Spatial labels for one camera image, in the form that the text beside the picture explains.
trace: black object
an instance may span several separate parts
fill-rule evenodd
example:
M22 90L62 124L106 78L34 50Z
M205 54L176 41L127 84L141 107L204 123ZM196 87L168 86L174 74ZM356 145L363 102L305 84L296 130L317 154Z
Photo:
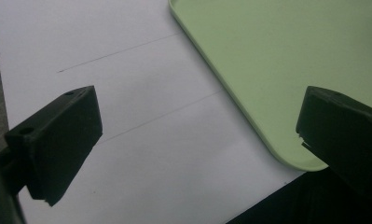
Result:
M339 92L308 87L296 131L304 147L372 199L371 107Z
M5 134L8 148L0 151L0 202L14 198L26 185L34 199L54 205L101 135L93 86L58 97Z
M228 223L372 223L372 108L308 87L296 131L330 167L305 173Z
M228 222L242 223L372 223L372 201L326 168L305 173Z

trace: light green tray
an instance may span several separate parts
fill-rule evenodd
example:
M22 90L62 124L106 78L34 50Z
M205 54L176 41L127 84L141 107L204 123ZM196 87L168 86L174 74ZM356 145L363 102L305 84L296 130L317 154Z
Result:
M372 106L372 0L170 0L172 14L271 153L304 171L326 164L301 146L307 86Z

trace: green plastic board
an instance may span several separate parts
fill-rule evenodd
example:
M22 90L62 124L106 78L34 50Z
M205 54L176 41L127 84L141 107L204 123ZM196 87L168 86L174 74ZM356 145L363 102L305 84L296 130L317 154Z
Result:
M281 162L327 165L301 146L308 86L372 107L372 0L170 0L206 62Z

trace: pencil line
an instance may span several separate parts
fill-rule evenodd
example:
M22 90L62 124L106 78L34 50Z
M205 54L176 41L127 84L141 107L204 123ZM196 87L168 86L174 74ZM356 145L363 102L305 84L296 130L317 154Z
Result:
M138 125L138 126L136 126L136 127L133 127L133 128L131 128L131 129L128 129L127 131L125 131L125 132L123 132L123 133L119 133L119 134L117 134L117 135L115 135L115 136L112 136L112 137L109 137L109 138L107 138L107 139L104 139L102 142L100 142L100 143L98 143L98 144L96 144L96 145L100 145L100 144L102 144L102 143L105 143L105 142L107 142L107 141L110 141L110 140L112 140L112 139L114 139L114 138L117 138L117 137L121 136L121 135L124 134L124 133L131 132L131 131L133 131L133 130L135 130L135 129L138 129L138 128L142 127L142 126L145 126L146 124L149 124L149 123L151 123L151 122L153 122L153 121L155 121L155 120L157 120L157 119L162 119L162 118L165 117L165 116L168 116L168 115L170 115L170 114L173 114L173 113L175 113L175 112L177 112L177 111L180 111L180 110L182 110L182 109L185 109L186 107L189 107L189 106L191 106L191 105L194 105L194 104L196 104L196 103L199 103L199 102L201 102L201 101L203 101L203 100L205 100L205 99L207 99L207 98L209 98L209 97L211 97L211 96L214 96L214 95L216 95L217 93L219 93L219 92L221 92L221 91L223 91L223 90L216 91L216 92L214 92L214 93L212 93L212 94L210 94L210 95L207 95L207 96L204 96L204 97L200 98L199 100L197 100L197 101L195 101L195 102L192 102L192 103L190 103L190 104L188 104L188 105L183 105L183 106L181 106L181 107L179 107L179 108L177 108L177 109L174 109L174 110L171 111L171 112L168 112L168 113L166 113L166 114L164 114L164 115L161 115L161 116L159 116L159 117L157 117L157 118L154 118L154 119L151 119L151 120L149 120L149 121L146 121L146 122L144 122L144 123L142 123L142 124L140 124L140 125Z
M71 67L67 67L67 68L65 68L65 69L63 69L63 70L61 70L61 71L59 71L59 72L57 72L57 73L61 73L61 72L64 72L64 71L67 71L67 70L70 70L70 69L76 68L76 67L81 66L81 65L84 65L84 64L86 64L86 63L93 63L93 62L99 61L99 60L101 60L101 59L103 59L103 58L107 58L107 57L110 57L110 56L113 56L113 55L116 55L116 54L119 54L119 53L122 53L122 52L128 51L128 50L130 50L130 49L137 49L137 48L142 47L142 46L144 46L144 45L148 45L148 44L151 44L151 43L154 43L154 42L158 42L158 41L160 41L160 40L163 40L163 39L166 39L166 38L169 38L169 37L175 36L175 35L180 35L180 34L181 34L181 33L176 33L176 34L174 34L174 35L167 35L167 36L164 36L164 37L162 37L162 38L159 38L159 39L156 39L156 40L152 40L152 41L149 41L149 42L146 42L146 43L143 43L143 44L137 45L137 46L133 46L133 47L128 48L128 49L122 49L122 50L120 50L120 51L117 51L117 52L114 52L114 53L111 53L111 54L104 55L103 57L100 57L100 58L96 58L96 59L93 59L93 60L90 60L90 61L87 61L87 62L84 62L84 63L79 63L79 64L73 65L73 66L71 66Z

